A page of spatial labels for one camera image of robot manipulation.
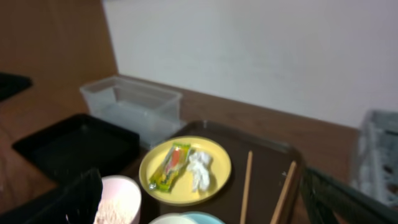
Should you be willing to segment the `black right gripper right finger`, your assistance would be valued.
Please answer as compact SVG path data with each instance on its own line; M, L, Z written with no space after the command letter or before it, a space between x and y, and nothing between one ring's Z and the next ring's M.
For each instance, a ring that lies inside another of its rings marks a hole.
M311 223L397 224L397 212L321 172L306 168L300 193Z

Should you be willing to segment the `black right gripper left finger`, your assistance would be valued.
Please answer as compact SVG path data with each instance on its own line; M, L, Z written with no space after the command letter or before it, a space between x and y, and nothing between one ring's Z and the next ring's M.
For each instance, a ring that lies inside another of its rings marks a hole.
M73 181L1 215L1 223L92 224L101 200L103 184L98 169L90 169Z

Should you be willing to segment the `green snack wrapper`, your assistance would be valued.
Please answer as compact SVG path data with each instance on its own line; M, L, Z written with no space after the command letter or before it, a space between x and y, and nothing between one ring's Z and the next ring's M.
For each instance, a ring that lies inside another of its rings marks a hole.
M186 166L192 147L190 144L175 142L149 179L149 189L170 192L180 171Z

